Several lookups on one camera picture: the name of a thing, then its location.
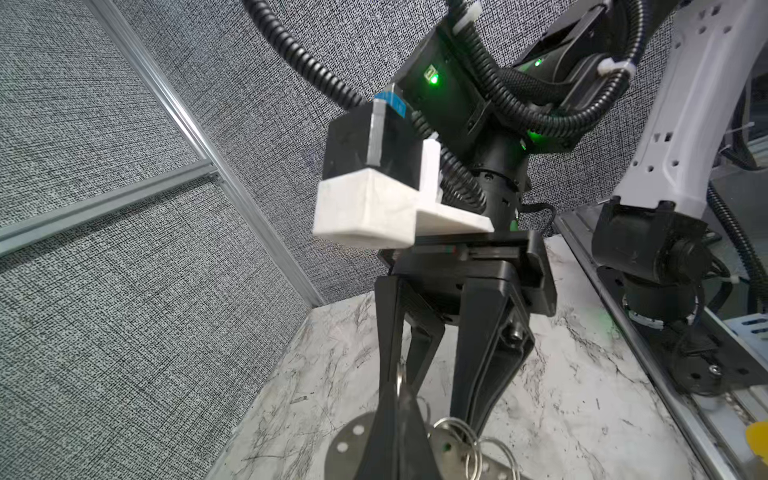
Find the white marble surface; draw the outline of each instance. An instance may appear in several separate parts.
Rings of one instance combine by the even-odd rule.
[[[535,351],[483,434],[533,480],[706,478],[568,246],[547,248],[557,315],[531,317]],[[432,421],[449,410],[456,333],[446,329],[419,393]],[[208,478],[323,478],[331,439],[376,408],[378,381],[373,294],[314,309]]]

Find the blue tape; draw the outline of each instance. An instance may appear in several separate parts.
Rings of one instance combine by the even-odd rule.
[[[380,91],[373,95],[374,98],[380,98],[394,108],[395,111],[403,118],[406,117],[406,103],[402,101],[400,97],[394,91]]]

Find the yellow object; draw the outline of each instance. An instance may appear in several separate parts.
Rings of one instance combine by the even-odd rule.
[[[755,455],[768,465],[768,422],[756,422],[746,428],[746,442]]]

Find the textured wallpaper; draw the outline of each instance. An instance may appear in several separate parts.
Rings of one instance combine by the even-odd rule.
[[[306,312],[210,182],[0,258],[0,478],[203,478]]]
[[[79,0],[0,2],[0,227],[195,161]]]
[[[479,28],[503,65],[570,2],[483,2]],[[369,98],[445,12],[442,2],[335,0],[270,3],[316,57]],[[285,65],[239,0],[118,0],[316,288],[329,301],[372,288],[383,273],[371,252],[312,237],[326,126],[341,113]],[[669,31],[652,42],[625,99],[572,154],[531,161],[526,201],[569,209],[604,197],[638,142],[666,59]],[[524,227],[541,225],[533,216]]]

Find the round metal plate with holes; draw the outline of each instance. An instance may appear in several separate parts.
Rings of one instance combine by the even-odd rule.
[[[357,467],[366,449],[368,436],[373,426],[374,412],[363,415],[347,423],[331,441],[326,453],[326,480],[353,480]],[[460,442],[448,430],[434,429],[427,425],[429,444],[435,456],[440,475],[444,480],[467,480],[465,460],[472,454],[469,445]],[[483,455],[481,480],[512,480],[512,470],[487,455]]]

